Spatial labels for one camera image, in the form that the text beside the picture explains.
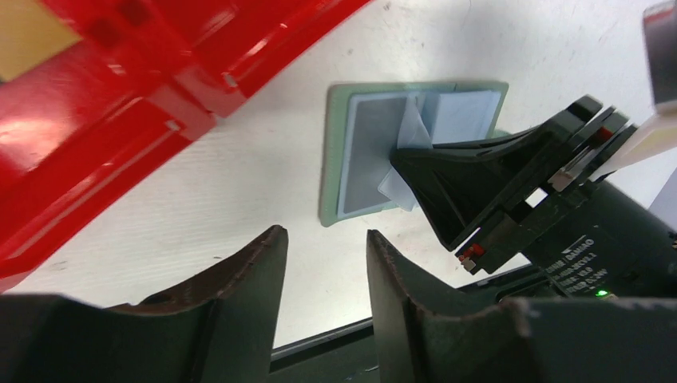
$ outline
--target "red plastic casing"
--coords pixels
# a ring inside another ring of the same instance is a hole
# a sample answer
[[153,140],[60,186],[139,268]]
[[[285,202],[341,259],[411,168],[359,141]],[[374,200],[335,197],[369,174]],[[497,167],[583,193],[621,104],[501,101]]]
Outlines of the red plastic casing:
[[83,40],[0,87],[0,291],[368,0],[43,0]]

